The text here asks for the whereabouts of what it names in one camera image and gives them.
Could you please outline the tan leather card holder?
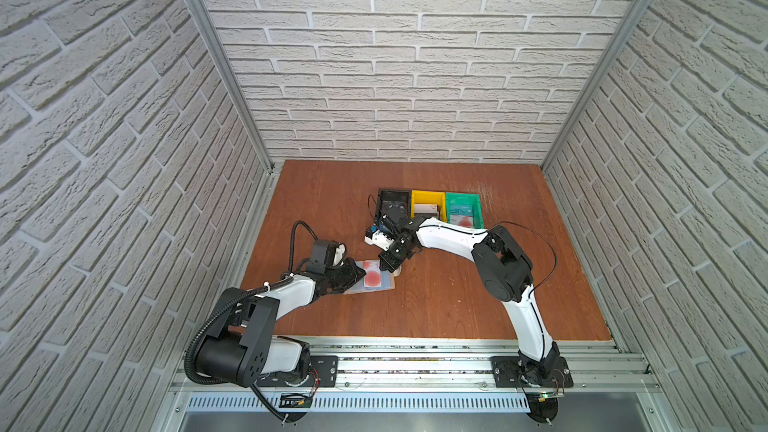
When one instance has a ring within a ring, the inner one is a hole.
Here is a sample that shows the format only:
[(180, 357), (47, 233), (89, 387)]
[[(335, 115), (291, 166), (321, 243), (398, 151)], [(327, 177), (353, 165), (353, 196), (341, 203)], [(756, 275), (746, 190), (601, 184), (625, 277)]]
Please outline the tan leather card holder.
[(379, 260), (357, 261), (356, 265), (363, 269), (365, 276), (346, 290), (345, 295), (383, 292), (395, 288), (395, 277), (391, 272), (380, 269)]

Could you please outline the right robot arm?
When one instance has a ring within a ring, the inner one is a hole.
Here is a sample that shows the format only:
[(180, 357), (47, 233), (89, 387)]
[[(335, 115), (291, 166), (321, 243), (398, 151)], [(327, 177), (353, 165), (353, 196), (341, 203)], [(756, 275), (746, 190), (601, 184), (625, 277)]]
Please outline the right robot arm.
[(486, 291), (507, 312), (522, 370), (541, 377), (554, 370), (560, 352), (536, 302), (533, 262), (504, 226), (473, 229), (430, 216), (395, 222), (382, 215), (366, 231), (365, 242), (381, 250), (380, 267), (389, 272), (418, 249), (440, 250), (472, 262)]

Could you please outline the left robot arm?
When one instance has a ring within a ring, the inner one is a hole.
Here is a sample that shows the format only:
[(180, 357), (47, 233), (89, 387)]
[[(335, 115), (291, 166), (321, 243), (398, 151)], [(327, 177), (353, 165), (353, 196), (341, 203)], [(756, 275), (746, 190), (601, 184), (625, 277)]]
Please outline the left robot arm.
[(345, 293), (365, 275), (343, 244), (318, 240), (311, 255), (291, 265), (279, 281), (225, 290), (187, 346), (186, 377), (200, 385), (244, 388), (271, 374), (303, 383), (314, 375), (309, 345), (277, 336), (277, 322), (326, 295)]

